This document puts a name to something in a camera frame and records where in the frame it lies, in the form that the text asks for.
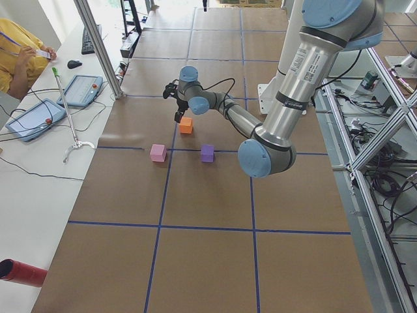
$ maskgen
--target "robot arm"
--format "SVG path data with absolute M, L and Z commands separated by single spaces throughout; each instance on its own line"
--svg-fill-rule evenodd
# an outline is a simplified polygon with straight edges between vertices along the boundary
M 249 138 L 240 145 L 238 159 L 252 177 L 266 177 L 294 164 L 291 133 L 338 52 L 368 48 L 381 41 L 383 0 L 304 0 L 302 13 L 305 25 L 300 30 L 301 44 L 276 94 L 278 105 L 264 123 L 225 93 L 205 91 L 194 67 L 184 67 L 178 86 L 171 83 L 165 89 L 164 98 L 177 99 L 177 122 L 187 107 L 195 114 L 218 110 Z

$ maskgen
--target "black keyboard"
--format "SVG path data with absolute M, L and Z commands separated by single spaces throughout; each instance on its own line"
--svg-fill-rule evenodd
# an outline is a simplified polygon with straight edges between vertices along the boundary
M 100 33 L 100 36 L 102 35 L 102 26 L 97 25 L 97 30 Z M 94 53 L 94 46 L 91 42 L 90 36 L 87 32 L 87 29 L 84 27 L 83 31 L 83 45 L 81 47 L 81 54 L 90 54 Z

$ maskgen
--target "white desk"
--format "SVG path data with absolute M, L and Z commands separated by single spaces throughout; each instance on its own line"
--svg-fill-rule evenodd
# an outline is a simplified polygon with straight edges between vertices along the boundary
M 66 86 L 75 74 L 101 75 L 106 81 L 96 55 L 81 54 L 82 31 L 81 24 L 75 27 L 58 49 L 57 60 L 48 65 L 34 84 L 33 90 L 57 88 L 52 67 L 58 69 L 63 86 Z M 116 69 L 122 61 L 119 51 L 122 44 L 121 34 L 114 29 L 109 33 L 104 25 L 102 36 L 113 68 Z M 83 65 L 70 70 L 66 67 L 70 59 L 80 59 Z M 55 101 L 59 98 L 59 92 L 39 93 L 38 96 Z M 114 98 L 110 87 L 107 86 L 96 100 L 106 106 L 104 111 L 85 132 L 78 132 L 80 140 L 93 142 L 95 145 L 113 105 Z M 19 108 L 28 109 L 37 103 L 39 99 L 36 96 L 28 95 Z M 74 114 L 72 120 L 75 128 L 86 128 L 104 105 L 92 103 L 82 112 Z M 68 119 L 64 119 L 58 125 L 68 125 Z M 3 128 L 0 133 L 7 132 L 7 129 Z M 11 136 L 0 136 L 0 140 L 7 138 Z M 69 161 L 64 164 L 64 152 L 73 143 L 70 128 L 53 127 L 29 143 L 20 140 L 0 142 L 0 147 L 4 150 L 0 157 L 30 172 L 83 179 L 94 150 L 82 147 L 72 151 Z M 48 269 L 81 184 L 81 181 L 29 175 L 0 160 L 0 261 L 11 258 Z M 0 311 L 30 312 L 39 291 L 40 288 L 0 280 Z

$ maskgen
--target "cube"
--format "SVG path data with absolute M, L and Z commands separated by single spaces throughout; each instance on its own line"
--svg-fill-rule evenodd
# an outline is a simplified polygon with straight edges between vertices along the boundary
M 201 146 L 201 161 L 202 162 L 214 162 L 214 146 L 213 145 Z
M 151 149 L 151 160 L 154 162 L 165 162 L 165 157 L 167 155 L 167 148 L 165 145 L 153 144 Z
M 193 119 L 191 117 L 183 117 L 180 122 L 180 133 L 191 134 L 193 132 Z

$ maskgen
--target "person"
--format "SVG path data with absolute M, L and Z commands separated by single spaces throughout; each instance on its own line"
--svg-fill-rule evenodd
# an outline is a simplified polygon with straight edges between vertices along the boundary
M 57 54 L 22 26 L 0 18 L 0 90 L 21 100 L 50 61 L 38 52 Z

